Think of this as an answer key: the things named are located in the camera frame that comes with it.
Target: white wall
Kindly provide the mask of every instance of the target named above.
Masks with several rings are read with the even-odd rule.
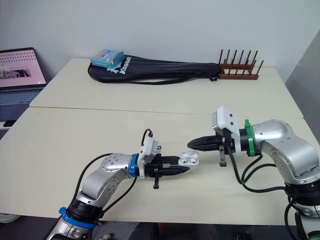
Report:
[[[319,0],[0,0],[0,49],[34,47],[52,78],[103,48],[217,62],[260,50],[285,81],[320,28]]]

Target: laptop screen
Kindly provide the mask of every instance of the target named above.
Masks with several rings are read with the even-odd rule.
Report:
[[[0,88],[43,84],[46,80],[33,48],[0,51]]]

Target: laptop keyboard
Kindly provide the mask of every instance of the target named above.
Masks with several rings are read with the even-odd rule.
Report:
[[[0,129],[0,140],[2,139],[2,137],[9,131],[9,128],[7,129]]]
[[[29,104],[38,93],[38,91],[2,93],[0,94],[0,106]]]

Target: blue ring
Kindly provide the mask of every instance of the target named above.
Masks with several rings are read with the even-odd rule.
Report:
[[[81,227],[84,229],[94,229],[96,226],[95,224],[92,224],[92,223],[85,223],[85,222],[81,222],[81,221],[76,221],[76,220],[72,219],[71,217],[68,217],[66,208],[64,206],[59,209],[59,213],[62,215],[63,220],[65,220],[67,223],[75,225],[77,227]]]
[[[135,164],[138,160],[138,153],[134,154],[131,158],[131,163],[130,163],[130,168],[129,168],[129,173],[131,174],[132,177],[136,177],[136,168]]]

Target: blue box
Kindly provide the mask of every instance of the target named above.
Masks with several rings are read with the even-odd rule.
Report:
[[[103,49],[97,55],[90,58],[92,65],[113,69],[125,58],[123,51]]]

